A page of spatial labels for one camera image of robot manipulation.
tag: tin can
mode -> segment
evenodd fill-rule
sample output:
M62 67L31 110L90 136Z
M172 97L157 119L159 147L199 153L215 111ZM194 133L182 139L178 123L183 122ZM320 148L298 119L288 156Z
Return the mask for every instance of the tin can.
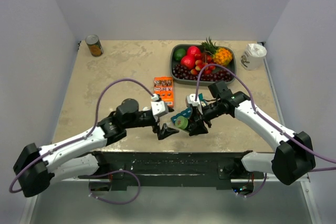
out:
M91 54L95 57L101 56L104 52L97 35L89 35L85 38Z

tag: white cup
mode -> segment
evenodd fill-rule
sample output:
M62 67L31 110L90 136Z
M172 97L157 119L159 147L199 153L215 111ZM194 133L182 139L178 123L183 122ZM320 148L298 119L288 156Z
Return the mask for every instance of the white cup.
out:
M240 64L247 70L259 68L266 57L267 50L259 44L247 44L244 54L240 58Z

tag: table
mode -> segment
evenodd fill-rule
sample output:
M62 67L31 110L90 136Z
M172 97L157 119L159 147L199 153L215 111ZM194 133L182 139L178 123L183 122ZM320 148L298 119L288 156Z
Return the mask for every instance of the table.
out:
M255 71L245 70L239 59L248 43L255 41L217 41L217 45L230 48L236 57L237 75L251 89L256 104L275 120L277 110L264 66ZM64 100L53 142L77 135L93 125L94 110L101 91L112 81L133 78L153 90L154 77L169 76L170 55L178 44L200 44L194 40L102 40L104 54L93 57L84 41L81 42L68 91ZM229 85L233 92L242 90L235 80ZM174 84L175 112L186 108L185 97L195 92L195 86ZM207 87L200 87L205 98L211 99ZM102 99L99 119L106 117L126 98L134 98L140 108L150 106L150 97L132 82L118 83ZM172 125L170 113L162 117L161 124ZM158 141L150 127L128 129L127 137L102 151L125 152L243 152L254 150L271 152L271 148L244 123L223 115L212 120L208 134L189 137L186 132Z

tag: white wall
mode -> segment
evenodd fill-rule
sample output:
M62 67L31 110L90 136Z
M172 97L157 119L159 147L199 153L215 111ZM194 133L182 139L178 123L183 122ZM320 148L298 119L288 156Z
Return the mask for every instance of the white wall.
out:
M285 123L336 158L336 0L290 0L266 46ZM323 223L335 223L336 172L310 177Z
M0 0L0 9L0 222L9 224L26 201L8 192L13 165L25 145L50 142L76 42L55 0Z
M259 40L289 0L56 0L77 39Z

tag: orange package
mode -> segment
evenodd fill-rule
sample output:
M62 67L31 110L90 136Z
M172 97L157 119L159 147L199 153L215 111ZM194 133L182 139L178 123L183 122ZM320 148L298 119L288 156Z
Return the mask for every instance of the orange package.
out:
M155 77L154 93L159 94L161 99L166 102L169 107L174 107L174 88L172 77Z

